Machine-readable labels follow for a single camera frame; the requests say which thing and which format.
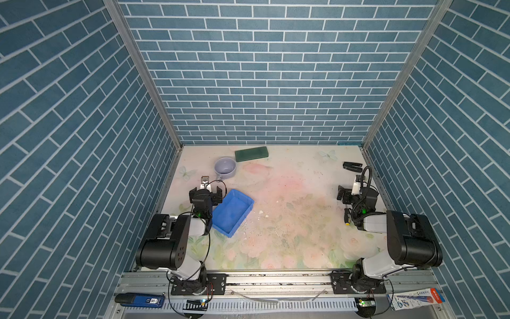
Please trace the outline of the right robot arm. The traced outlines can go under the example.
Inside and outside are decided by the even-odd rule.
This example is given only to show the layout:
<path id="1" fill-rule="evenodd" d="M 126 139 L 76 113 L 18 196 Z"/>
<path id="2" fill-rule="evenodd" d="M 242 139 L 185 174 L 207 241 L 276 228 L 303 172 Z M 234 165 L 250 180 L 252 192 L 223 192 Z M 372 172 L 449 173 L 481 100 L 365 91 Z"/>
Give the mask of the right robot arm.
<path id="1" fill-rule="evenodd" d="M 378 191 L 372 187 L 338 187 L 337 200 L 346 205 L 344 222 L 364 235 L 383 234 L 386 249 L 373 257 L 358 259 L 350 270 L 332 271 L 336 295 L 382 294 L 384 282 L 400 271 L 438 267 L 443 254 L 428 218 L 388 210 L 376 210 Z"/>

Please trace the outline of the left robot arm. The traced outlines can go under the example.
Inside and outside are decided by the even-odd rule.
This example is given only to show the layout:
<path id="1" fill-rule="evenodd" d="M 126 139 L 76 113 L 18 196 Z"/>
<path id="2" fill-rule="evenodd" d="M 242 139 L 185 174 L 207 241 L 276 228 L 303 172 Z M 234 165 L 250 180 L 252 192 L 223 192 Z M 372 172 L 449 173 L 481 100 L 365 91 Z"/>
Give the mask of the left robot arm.
<path id="1" fill-rule="evenodd" d="M 138 267 L 166 272 L 169 292 L 174 295 L 203 295 L 211 299 L 214 284 L 207 278 L 206 252 L 199 261 L 187 252 L 190 237 L 206 237 L 211 243 L 213 207 L 223 202 L 223 190 L 194 188 L 189 192 L 191 209 L 176 217 L 155 214 L 135 254 Z"/>

